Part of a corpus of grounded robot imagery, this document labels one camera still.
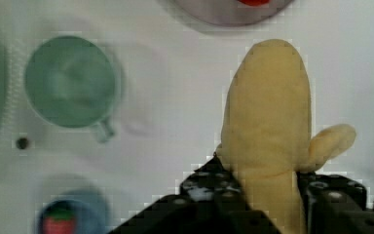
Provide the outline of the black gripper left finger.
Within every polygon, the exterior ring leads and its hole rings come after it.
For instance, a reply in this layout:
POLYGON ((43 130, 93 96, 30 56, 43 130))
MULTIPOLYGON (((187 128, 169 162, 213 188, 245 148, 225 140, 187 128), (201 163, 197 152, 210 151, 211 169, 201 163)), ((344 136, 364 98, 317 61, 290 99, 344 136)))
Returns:
POLYGON ((164 196, 107 234, 281 234, 249 207, 218 157, 195 170, 177 194, 164 196))

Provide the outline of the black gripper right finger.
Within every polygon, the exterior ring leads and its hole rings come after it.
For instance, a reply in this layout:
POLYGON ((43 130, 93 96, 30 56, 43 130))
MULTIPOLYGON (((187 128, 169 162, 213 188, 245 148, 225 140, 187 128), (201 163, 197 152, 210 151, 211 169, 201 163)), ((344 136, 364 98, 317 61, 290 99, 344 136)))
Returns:
POLYGON ((297 174, 308 234, 374 234, 367 190, 342 175, 297 174))

